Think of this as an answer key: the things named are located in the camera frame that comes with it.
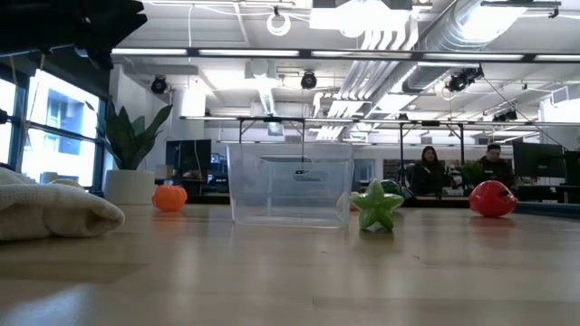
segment plastic bin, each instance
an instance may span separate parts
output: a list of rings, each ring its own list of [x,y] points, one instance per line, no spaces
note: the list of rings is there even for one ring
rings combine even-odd
[[[236,223],[317,227],[349,223],[350,144],[230,144],[227,164]]]

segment white cloth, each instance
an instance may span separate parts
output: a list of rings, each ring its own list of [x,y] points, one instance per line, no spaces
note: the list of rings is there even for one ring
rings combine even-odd
[[[65,185],[38,185],[0,168],[0,241],[99,236],[125,221],[108,201]]]

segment orange toy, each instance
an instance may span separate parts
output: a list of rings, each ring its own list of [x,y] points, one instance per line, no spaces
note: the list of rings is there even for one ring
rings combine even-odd
[[[188,199],[185,189],[178,186],[159,186],[153,195],[153,205],[164,212],[177,212]]]

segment star toy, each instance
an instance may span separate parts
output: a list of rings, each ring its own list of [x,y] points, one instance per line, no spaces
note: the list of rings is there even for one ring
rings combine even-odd
[[[371,182],[364,194],[351,196],[351,202],[361,211],[359,214],[361,230],[378,223],[387,231],[392,231],[393,212],[401,207],[404,201],[405,199],[399,195],[385,194],[378,179]]]

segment green plant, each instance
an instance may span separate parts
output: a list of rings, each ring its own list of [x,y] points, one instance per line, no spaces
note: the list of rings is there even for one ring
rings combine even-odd
[[[91,104],[89,109],[96,112]],[[140,116],[133,122],[125,107],[117,114],[113,105],[105,112],[104,119],[99,117],[97,134],[103,139],[105,148],[112,154],[119,169],[136,170],[145,156],[153,149],[159,127],[169,117],[172,105],[157,113],[153,122],[145,129],[145,117]]]
[[[463,164],[462,171],[466,179],[464,184],[475,186],[483,175],[483,166],[477,161],[467,161]]]

